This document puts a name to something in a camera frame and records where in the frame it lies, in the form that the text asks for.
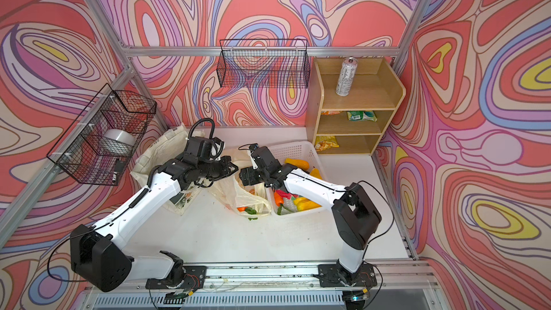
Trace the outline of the toy pink dragon fruit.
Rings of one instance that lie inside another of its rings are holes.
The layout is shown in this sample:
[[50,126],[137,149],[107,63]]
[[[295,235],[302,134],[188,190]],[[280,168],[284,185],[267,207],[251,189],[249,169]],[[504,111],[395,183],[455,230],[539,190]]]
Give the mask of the toy pink dragon fruit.
[[276,190],[275,191],[275,194],[278,195],[280,198],[282,199],[294,199],[294,198],[297,198],[297,195],[294,195],[294,194],[291,194],[291,193],[288,193],[288,192],[284,192],[282,190]]

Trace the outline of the green snack packet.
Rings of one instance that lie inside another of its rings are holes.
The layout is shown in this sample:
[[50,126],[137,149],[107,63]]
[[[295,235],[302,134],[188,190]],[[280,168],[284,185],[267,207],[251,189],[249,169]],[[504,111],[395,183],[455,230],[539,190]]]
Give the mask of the green snack packet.
[[348,111],[347,119],[349,121],[377,122],[377,116],[373,111]]

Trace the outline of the leaf print canvas tote bag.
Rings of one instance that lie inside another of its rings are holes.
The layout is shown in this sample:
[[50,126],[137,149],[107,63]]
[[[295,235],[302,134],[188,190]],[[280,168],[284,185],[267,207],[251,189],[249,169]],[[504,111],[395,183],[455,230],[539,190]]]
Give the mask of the leaf print canvas tote bag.
[[[171,162],[184,152],[188,135],[188,129],[184,124],[169,129],[136,160],[130,174],[140,188],[148,184],[150,173],[155,166],[159,167],[158,172],[164,171],[167,162]],[[192,184],[168,200],[163,208],[182,216],[200,192],[200,188]]]

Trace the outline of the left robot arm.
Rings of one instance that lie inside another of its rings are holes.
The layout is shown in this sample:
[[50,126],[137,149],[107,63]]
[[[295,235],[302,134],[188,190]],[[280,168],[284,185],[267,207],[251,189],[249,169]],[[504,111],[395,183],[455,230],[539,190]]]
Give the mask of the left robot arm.
[[120,208],[91,226],[79,225],[67,243],[70,268],[80,282],[109,292],[126,281],[147,280],[153,286],[182,288],[187,276],[183,260],[169,251],[153,257],[132,256],[125,247],[137,230],[166,202],[204,181],[231,177],[238,167],[223,155],[217,137],[191,137],[185,150],[149,173],[146,185]]

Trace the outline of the yellow chips packet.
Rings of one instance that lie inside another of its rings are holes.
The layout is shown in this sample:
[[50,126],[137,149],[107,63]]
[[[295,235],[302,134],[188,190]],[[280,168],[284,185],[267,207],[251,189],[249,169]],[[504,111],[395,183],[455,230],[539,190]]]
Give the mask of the yellow chips packet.
[[314,148],[317,152],[324,152],[330,149],[340,148],[336,136],[317,135],[314,139]]

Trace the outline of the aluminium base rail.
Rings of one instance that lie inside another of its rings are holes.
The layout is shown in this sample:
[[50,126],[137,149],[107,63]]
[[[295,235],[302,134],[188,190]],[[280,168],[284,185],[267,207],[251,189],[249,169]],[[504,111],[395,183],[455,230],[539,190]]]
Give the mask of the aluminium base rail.
[[356,281],[337,280],[327,261],[206,263],[182,290],[127,282],[88,287],[76,309],[450,309],[436,274],[420,261],[370,261]]

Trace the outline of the wooden shelf unit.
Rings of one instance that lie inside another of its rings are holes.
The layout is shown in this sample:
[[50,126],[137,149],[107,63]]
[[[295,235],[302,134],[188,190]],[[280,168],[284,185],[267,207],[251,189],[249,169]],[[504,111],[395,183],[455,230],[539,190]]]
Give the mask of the wooden shelf unit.
[[[367,154],[375,152],[406,95],[405,86],[389,62],[382,57],[358,60],[348,96],[336,94],[343,60],[315,57],[309,81],[305,127],[307,140],[317,135],[336,136],[340,148],[323,154]],[[349,121],[348,111],[373,111],[377,122]]]

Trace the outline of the white tape roll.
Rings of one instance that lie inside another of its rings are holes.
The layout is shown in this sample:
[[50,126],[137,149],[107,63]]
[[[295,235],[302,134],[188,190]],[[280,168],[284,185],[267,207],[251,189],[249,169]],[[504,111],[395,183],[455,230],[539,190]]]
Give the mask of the white tape roll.
[[120,129],[109,129],[100,140],[101,148],[113,156],[129,155],[136,143],[130,133]]

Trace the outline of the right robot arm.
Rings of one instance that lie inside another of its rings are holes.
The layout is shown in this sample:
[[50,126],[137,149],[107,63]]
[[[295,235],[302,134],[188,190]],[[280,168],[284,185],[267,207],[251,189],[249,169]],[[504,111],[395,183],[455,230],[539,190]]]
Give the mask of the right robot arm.
[[274,192],[283,190],[311,200],[332,213],[343,246],[336,263],[318,265],[314,278],[321,287],[370,288],[377,284],[372,275],[375,267],[366,263],[364,256],[377,238],[383,218],[360,182],[343,186],[324,181],[297,166],[280,163],[266,146],[246,144],[238,149],[246,151],[252,162],[240,170],[243,185],[262,183]]

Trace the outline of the toy carrot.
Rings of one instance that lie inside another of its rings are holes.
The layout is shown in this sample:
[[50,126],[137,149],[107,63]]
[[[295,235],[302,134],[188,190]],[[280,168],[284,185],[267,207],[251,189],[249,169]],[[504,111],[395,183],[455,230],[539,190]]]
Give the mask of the toy carrot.
[[275,202],[275,205],[277,206],[277,208],[284,205],[284,198],[282,198],[279,191],[274,192],[273,198],[274,198],[274,202]]
[[245,218],[248,218],[249,220],[256,220],[258,219],[258,212],[254,208],[250,207],[240,207],[237,208],[238,213]]

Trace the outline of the toy yellow pear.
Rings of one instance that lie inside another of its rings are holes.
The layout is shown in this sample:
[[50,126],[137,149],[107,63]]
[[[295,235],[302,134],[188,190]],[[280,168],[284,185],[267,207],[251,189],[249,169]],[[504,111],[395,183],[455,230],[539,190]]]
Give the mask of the toy yellow pear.
[[290,159],[290,158],[287,158],[285,160],[285,163],[286,164],[290,164],[290,165],[293,165],[293,166],[296,166],[297,168],[299,169],[302,169],[304,171],[308,171],[309,168],[310,168],[310,164],[305,161],[305,160],[302,160],[302,159]]

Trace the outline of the toy yellow corn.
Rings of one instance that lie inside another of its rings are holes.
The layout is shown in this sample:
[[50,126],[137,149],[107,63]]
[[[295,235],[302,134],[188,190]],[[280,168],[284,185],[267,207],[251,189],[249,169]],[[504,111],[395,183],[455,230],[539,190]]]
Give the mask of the toy yellow corn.
[[305,197],[297,197],[294,199],[294,205],[296,206],[296,209],[298,212],[304,212],[307,210],[312,210],[316,208],[320,208],[321,205],[311,201],[310,199],[307,199]]

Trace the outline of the white perforated plastic basket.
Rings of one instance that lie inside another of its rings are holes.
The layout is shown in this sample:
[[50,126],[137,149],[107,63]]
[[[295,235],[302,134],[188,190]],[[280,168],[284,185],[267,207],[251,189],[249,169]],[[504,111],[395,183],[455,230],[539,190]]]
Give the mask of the white perforated plastic basket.
[[[317,151],[310,142],[290,142],[285,144],[271,145],[268,147],[272,155],[278,159],[281,164],[284,164],[286,159],[299,159],[308,162],[308,172],[313,169],[317,169],[320,173],[320,177],[323,180],[327,180],[327,175],[324,167],[321,164]],[[305,211],[298,211],[294,205],[294,198],[284,198],[284,208],[279,211],[279,206],[274,199],[273,190],[271,188],[265,188],[266,196],[271,204],[272,212],[277,218],[298,218],[305,215],[314,214],[317,212],[323,212],[324,208],[314,208]]]

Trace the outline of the cream plastic grocery bag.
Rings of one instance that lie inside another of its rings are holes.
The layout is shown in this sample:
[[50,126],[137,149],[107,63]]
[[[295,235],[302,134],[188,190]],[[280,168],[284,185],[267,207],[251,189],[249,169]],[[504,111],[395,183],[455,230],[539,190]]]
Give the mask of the cream plastic grocery bag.
[[254,186],[244,186],[239,178],[242,168],[252,166],[246,150],[232,148],[225,151],[223,156],[230,156],[231,162],[239,167],[239,171],[231,177],[214,182],[208,192],[226,209],[242,217],[237,208],[250,207],[258,212],[258,219],[268,217],[272,207],[267,199],[265,187],[262,183]]

